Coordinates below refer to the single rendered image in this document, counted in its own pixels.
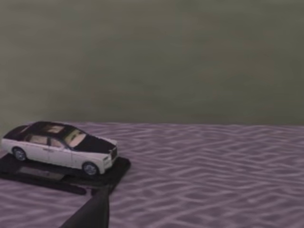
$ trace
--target car roof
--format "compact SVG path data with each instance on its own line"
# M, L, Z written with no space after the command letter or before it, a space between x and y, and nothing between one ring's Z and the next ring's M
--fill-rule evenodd
M41 136L48 136L62 139L72 130L77 128L64 123L38 121L32 123L29 128L24 132L25 134L37 134Z

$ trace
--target front grille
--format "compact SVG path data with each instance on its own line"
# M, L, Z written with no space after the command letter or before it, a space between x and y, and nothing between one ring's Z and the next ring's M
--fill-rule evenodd
M117 157L117 147L115 147L111 152L112 160L114 160Z

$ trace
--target luxury sedan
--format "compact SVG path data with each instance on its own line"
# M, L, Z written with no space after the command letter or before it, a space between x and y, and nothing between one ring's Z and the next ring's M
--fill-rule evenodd
M17 160L34 160L103 174L117 158L117 141L90 135L69 124L39 121L16 127L1 140Z

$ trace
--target sunroof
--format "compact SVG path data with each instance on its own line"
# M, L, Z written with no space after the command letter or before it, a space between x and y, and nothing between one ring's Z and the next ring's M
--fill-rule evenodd
M43 128L44 131L49 133L59 133L64 129L64 126L58 125L47 125Z

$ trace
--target purple surface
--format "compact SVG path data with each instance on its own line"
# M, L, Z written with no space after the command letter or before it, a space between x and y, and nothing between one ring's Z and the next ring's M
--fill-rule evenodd
M133 165L110 198L110 228L304 227L304 127L78 126L118 140ZM88 199L0 183L1 228L58 227Z

